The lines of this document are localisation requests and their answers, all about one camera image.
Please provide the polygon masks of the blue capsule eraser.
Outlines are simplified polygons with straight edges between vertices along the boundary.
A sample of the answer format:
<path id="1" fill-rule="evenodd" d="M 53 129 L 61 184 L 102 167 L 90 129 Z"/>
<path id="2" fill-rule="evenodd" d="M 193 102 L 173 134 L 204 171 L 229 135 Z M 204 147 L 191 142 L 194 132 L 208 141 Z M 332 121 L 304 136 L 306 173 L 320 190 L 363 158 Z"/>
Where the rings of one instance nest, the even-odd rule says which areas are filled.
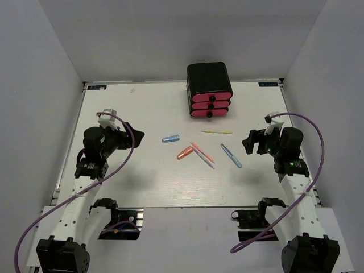
<path id="1" fill-rule="evenodd" d="M 177 142 L 179 140 L 180 140 L 180 136 L 178 134 L 176 134 L 176 135 L 171 135 L 171 136 L 162 138 L 162 143 Z"/>

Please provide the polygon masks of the orange capsule eraser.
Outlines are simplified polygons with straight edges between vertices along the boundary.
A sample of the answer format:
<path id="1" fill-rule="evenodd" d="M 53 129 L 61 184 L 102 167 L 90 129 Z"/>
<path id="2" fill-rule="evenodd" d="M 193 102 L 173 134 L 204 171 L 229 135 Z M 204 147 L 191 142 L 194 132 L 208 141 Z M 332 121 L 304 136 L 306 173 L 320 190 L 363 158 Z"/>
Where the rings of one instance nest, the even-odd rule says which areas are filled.
<path id="1" fill-rule="evenodd" d="M 185 158 L 186 156 L 188 156 L 189 154 L 191 154 L 192 152 L 193 152 L 193 147 L 188 146 L 187 148 L 182 150 L 182 152 L 180 152 L 176 158 L 177 158 L 177 160 L 181 160 L 181 159 Z"/>

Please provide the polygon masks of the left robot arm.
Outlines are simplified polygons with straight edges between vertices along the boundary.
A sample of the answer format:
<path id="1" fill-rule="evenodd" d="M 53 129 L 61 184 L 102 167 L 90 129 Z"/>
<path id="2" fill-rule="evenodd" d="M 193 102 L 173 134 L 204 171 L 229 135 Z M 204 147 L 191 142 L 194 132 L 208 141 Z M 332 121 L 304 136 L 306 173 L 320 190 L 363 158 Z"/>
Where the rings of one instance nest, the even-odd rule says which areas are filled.
<path id="1" fill-rule="evenodd" d="M 113 122 L 101 122 L 84 131 L 72 189 L 75 199 L 66 204 L 49 238 L 41 239 L 36 247 L 43 272 L 87 272 L 88 248 L 106 226 L 119 223 L 117 202 L 95 196 L 109 167 L 108 157 L 116 150 L 137 148 L 144 137 L 144 132 L 128 123 L 124 128 L 121 131 Z"/>

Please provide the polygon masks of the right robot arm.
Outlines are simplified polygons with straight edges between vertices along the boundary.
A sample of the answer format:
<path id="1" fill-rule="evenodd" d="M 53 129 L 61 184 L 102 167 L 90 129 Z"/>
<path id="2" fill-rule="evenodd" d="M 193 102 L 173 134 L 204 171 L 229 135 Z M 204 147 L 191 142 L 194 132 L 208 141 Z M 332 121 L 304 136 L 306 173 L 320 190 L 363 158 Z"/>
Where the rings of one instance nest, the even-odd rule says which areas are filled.
<path id="1" fill-rule="evenodd" d="M 251 130 L 242 141 L 247 154 L 270 154 L 288 204 L 265 199 L 257 221 L 274 231 L 283 246 L 284 272 L 332 272 L 340 254 L 336 240 L 329 239 L 316 213 L 308 167 L 300 158 L 303 133 L 293 127 Z"/>

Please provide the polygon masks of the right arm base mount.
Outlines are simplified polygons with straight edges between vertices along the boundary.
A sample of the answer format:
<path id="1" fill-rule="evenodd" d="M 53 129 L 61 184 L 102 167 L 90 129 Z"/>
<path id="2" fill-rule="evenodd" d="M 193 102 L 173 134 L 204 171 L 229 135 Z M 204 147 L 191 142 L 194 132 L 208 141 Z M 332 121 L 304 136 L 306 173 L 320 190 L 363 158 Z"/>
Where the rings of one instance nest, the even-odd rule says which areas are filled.
<path id="1" fill-rule="evenodd" d="M 231 219 L 238 223 L 239 242 L 254 238 L 269 226 L 265 214 L 267 208 L 272 206 L 286 208 L 279 198 L 262 198 L 256 208 L 238 209 L 231 213 Z"/>

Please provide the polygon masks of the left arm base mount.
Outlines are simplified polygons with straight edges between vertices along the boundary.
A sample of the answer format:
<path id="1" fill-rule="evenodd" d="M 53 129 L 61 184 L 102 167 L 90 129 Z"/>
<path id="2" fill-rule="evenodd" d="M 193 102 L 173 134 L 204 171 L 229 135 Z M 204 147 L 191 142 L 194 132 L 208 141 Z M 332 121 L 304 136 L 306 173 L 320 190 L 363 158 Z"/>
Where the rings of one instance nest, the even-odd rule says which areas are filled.
<path id="1" fill-rule="evenodd" d="M 120 208 L 117 202 L 110 198 L 95 201 L 90 207 L 90 212 L 96 208 L 106 209 L 110 221 L 101 230 L 98 239 L 114 241 L 135 241 L 142 230 L 143 208 Z"/>

